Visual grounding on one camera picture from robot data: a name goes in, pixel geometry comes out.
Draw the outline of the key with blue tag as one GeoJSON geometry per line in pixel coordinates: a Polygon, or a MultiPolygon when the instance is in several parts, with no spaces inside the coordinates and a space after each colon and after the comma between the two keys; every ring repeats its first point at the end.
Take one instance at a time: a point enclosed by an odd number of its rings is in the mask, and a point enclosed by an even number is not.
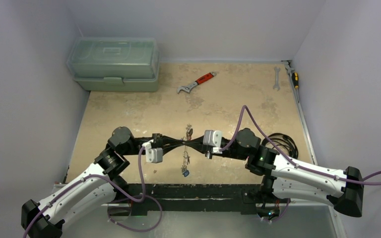
{"type": "Polygon", "coordinates": [[[182,172],[182,174],[186,178],[190,174],[190,172],[189,172],[189,170],[185,170],[182,172]]]}

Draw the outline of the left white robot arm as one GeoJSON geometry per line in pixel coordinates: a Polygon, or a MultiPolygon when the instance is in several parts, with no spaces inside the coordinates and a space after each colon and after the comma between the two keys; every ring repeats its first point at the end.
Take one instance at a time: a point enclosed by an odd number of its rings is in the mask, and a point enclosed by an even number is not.
{"type": "Polygon", "coordinates": [[[23,204],[23,237],[59,238],[65,225],[87,214],[93,207],[113,201],[144,202],[150,196],[146,192],[142,164],[138,162],[141,193],[131,195],[126,181],[120,176],[129,166],[125,156],[137,155],[140,160],[145,155],[147,162],[160,163],[165,153],[185,144],[184,140],[158,133],[152,137],[134,137],[127,127],[116,128],[105,149],[79,176],[52,195],[23,204]]]}

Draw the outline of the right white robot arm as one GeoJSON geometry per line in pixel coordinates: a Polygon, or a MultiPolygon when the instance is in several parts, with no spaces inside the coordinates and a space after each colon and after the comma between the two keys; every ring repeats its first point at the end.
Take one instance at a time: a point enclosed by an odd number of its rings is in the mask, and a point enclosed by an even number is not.
{"type": "Polygon", "coordinates": [[[346,216],[362,216],[364,187],[358,168],[330,169],[286,158],[285,154],[263,146],[249,128],[238,131],[234,140],[222,137],[220,131],[207,130],[204,136],[184,144],[208,158],[244,160],[247,170],[263,177],[263,185],[258,189],[263,201],[298,198],[324,203],[346,216]]]}

